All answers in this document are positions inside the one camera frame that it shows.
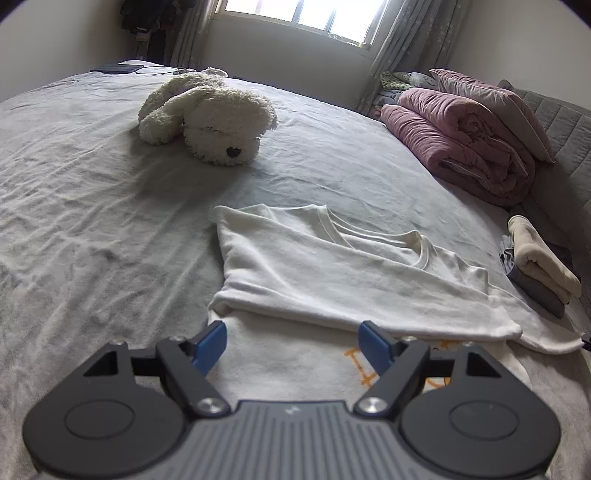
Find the window sill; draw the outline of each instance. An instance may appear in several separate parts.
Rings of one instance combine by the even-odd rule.
[[[352,40],[348,40],[347,38],[338,37],[333,35],[326,30],[320,30],[318,28],[308,27],[307,25],[301,24],[293,24],[292,22],[288,22],[286,20],[280,20],[279,18],[273,17],[264,17],[262,15],[254,15],[254,14],[246,14],[241,12],[230,12],[230,11],[221,11],[214,14],[214,19],[233,19],[237,21],[249,21],[249,22],[268,22],[276,25],[283,25],[287,28],[295,28],[296,30],[303,30],[307,31],[316,35],[320,35],[321,37],[329,38],[331,40],[335,40],[339,43],[348,45],[351,49],[355,49],[357,53],[363,55],[365,57],[375,57],[375,53],[372,49],[372,45],[367,46],[360,46],[358,43],[354,43]]]

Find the window pane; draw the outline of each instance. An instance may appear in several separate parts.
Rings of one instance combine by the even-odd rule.
[[[340,0],[330,32],[362,42],[381,5],[382,0]]]
[[[291,22],[298,0],[263,0],[259,15]]]
[[[298,23],[324,30],[335,6],[336,0],[306,0]]]
[[[253,14],[256,10],[257,3],[258,0],[228,0],[226,10],[230,12]]]

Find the window frame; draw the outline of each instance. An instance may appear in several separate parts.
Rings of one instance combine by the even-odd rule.
[[[256,8],[255,8],[255,12],[260,11],[263,1],[264,0],[258,0]],[[380,30],[382,20],[388,10],[389,5],[393,3],[391,0],[382,0],[381,6],[378,8],[372,22],[370,23],[370,25],[368,27],[368,30],[365,34],[365,38],[363,39],[362,42],[357,42],[355,40],[352,40],[351,38],[342,37],[340,35],[333,34],[329,31],[335,21],[336,9],[334,9],[332,11],[332,13],[330,14],[323,30],[320,28],[314,28],[314,27],[309,27],[308,25],[299,24],[298,22],[301,17],[301,12],[304,8],[304,1],[306,1],[306,0],[298,0],[297,5],[294,10],[294,14],[293,14],[290,21],[281,20],[279,18],[266,17],[264,15],[258,15],[257,13],[250,14],[250,13],[234,12],[231,10],[226,10],[228,0],[218,0],[217,5],[216,5],[216,9],[214,10],[214,12],[216,15],[224,15],[224,16],[239,17],[239,18],[253,18],[253,19],[257,19],[257,20],[269,21],[269,22],[278,23],[278,24],[286,25],[286,26],[293,27],[293,28],[299,28],[302,30],[311,31],[311,32],[320,34],[322,36],[333,38],[335,40],[352,45],[356,48],[361,49],[362,51],[369,51],[370,48],[374,45],[374,41],[375,41],[376,37],[378,36],[378,31]]]

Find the silver bolt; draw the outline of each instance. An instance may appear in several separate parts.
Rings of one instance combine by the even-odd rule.
[[[206,397],[199,400],[197,408],[205,413],[215,415],[226,409],[226,403],[219,398]]]
[[[388,408],[385,400],[378,397],[367,397],[357,403],[359,409],[364,413],[380,413]]]

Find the wall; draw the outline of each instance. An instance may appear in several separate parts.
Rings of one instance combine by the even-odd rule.
[[[372,58],[362,49],[253,18],[215,15],[203,66],[323,102],[355,108]]]
[[[122,0],[26,0],[0,24],[0,102],[104,63],[129,60]]]
[[[472,0],[448,68],[591,108],[591,28],[559,0]]]

